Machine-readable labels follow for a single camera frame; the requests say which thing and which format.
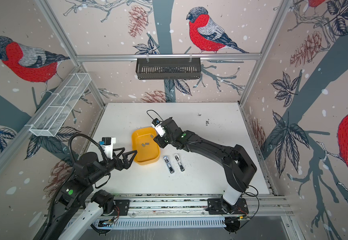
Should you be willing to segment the light blue stapler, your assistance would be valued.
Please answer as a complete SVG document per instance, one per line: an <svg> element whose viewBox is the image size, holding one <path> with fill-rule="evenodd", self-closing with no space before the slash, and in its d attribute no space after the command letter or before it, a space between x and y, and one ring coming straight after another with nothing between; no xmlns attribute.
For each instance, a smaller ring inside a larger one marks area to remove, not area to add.
<svg viewBox="0 0 348 240"><path fill-rule="evenodd" d="M166 163L166 166L168 167L168 170L171 174L173 174L175 172L174 168L172 167L172 164L169 160L168 156L163 156L163 160Z"/></svg>

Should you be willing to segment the yellow plastic tray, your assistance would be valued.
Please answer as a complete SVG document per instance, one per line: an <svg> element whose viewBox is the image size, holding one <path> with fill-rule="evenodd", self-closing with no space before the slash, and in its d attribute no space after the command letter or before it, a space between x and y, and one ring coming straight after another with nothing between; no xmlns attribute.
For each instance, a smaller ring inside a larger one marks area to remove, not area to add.
<svg viewBox="0 0 348 240"><path fill-rule="evenodd" d="M139 165L155 163L160 157L160 147L154 141L156 131L152 127L134 131L131 135L132 149L137 150L134 159Z"/></svg>

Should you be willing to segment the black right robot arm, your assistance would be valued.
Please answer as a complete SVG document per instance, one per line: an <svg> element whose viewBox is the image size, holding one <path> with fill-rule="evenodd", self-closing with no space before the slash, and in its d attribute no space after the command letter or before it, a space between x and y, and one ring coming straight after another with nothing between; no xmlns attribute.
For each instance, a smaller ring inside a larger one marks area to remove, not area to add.
<svg viewBox="0 0 348 240"><path fill-rule="evenodd" d="M257 167L244 147L223 146L203 139L194 132L182 131L172 118L164 121L155 118L151 125L157 132L154 141L160 148L171 145L178 150L206 157L224 168L229 184L223 194L224 204L234 206L249 188Z"/></svg>

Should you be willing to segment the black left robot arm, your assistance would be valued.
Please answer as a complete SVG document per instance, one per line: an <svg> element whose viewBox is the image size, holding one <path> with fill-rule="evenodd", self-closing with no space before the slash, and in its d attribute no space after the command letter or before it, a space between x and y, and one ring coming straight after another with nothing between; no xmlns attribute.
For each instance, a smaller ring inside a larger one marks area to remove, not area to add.
<svg viewBox="0 0 348 240"><path fill-rule="evenodd" d="M104 177L110 178L113 170L129 169L138 152L113 148L113 138L102 138L97 143L84 134L74 134L68 140L70 152L71 144L77 137L93 143L99 149L102 160L95 152L87 152L78 160L71 155L72 171L52 197L47 218L34 237L36 240L79 239L88 227L106 235L107 230L101 230L94 224L96 219L101 215L110 216L110 224L113 225L128 213L129 201L116 201L112 194L96 183Z"/></svg>

